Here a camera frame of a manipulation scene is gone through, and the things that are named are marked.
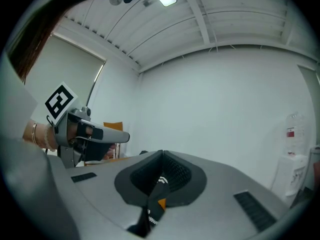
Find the hair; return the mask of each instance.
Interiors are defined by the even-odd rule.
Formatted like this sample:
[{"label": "hair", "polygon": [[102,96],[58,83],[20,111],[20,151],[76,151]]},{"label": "hair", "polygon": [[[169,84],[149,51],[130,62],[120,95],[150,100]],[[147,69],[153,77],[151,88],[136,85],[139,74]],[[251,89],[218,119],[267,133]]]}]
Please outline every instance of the hair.
[{"label": "hair", "polygon": [[55,26],[69,9],[84,1],[51,0],[38,9],[22,28],[9,48],[8,57],[24,83]]}]

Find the black vent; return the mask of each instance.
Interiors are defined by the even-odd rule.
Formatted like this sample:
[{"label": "black vent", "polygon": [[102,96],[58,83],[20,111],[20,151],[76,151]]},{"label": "black vent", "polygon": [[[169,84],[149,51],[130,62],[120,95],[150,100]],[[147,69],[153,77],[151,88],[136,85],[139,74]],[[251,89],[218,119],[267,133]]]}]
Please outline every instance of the black vent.
[{"label": "black vent", "polygon": [[259,232],[272,226],[276,219],[248,191],[235,194],[234,198]]},{"label": "black vent", "polygon": [[183,188],[191,180],[191,171],[168,155],[163,155],[163,172],[171,192]]},{"label": "black vent", "polygon": [[77,176],[73,176],[71,177],[71,180],[76,183],[76,182],[82,182],[82,181],[85,181],[85,180],[88,180],[88,179],[91,179],[93,177],[96,177],[97,175],[93,172],[89,172],[89,173],[86,173],[86,174],[81,174],[81,175],[77,175]]},{"label": "black vent", "polygon": [[162,156],[158,156],[139,169],[135,170],[130,179],[140,191],[150,196],[162,174]]},{"label": "black vent", "polygon": [[144,7],[148,7],[150,5],[152,5],[152,3],[149,0],[144,0],[143,2]]}]

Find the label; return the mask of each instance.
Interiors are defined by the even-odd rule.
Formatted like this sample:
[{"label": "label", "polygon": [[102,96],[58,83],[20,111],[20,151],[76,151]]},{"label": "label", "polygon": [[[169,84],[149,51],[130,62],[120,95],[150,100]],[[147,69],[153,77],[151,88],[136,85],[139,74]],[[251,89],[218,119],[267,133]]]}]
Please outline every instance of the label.
[{"label": "label", "polygon": [[56,126],[67,110],[75,106],[78,96],[62,82],[45,102],[48,116]]},{"label": "label", "polygon": [[286,136],[287,137],[294,137],[295,136],[295,128],[288,128],[286,129]]}]

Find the bottle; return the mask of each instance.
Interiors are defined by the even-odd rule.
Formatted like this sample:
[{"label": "bottle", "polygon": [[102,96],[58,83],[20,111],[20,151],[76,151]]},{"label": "bottle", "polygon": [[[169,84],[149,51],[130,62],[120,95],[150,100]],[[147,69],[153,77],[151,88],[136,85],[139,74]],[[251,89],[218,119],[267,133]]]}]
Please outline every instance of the bottle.
[{"label": "bottle", "polygon": [[286,153],[289,156],[303,155],[305,146],[305,118],[295,112],[286,118]]}]

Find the bracelet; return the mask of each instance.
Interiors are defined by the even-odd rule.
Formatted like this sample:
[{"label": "bracelet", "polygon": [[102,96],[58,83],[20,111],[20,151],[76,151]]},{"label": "bracelet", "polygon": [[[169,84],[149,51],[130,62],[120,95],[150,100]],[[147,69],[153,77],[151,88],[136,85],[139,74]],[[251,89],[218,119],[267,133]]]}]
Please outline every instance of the bracelet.
[{"label": "bracelet", "polygon": [[38,124],[37,124],[36,122],[33,124],[31,136],[32,136],[32,141],[33,141],[33,143],[38,146],[38,144],[37,144],[37,142],[36,142],[36,137],[35,137],[37,125],[38,125]]},{"label": "bracelet", "polygon": [[47,147],[48,150],[50,150],[51,152],[55,152],[56,150],[53,149],[50,144],[49,144],[49,141],[48,141],[48,131],[49,131],[49,128],[50,128],[50,125],[47,124],[45,126],[45,129],[44,129],[44,142],[45,142],[45,146]]}]

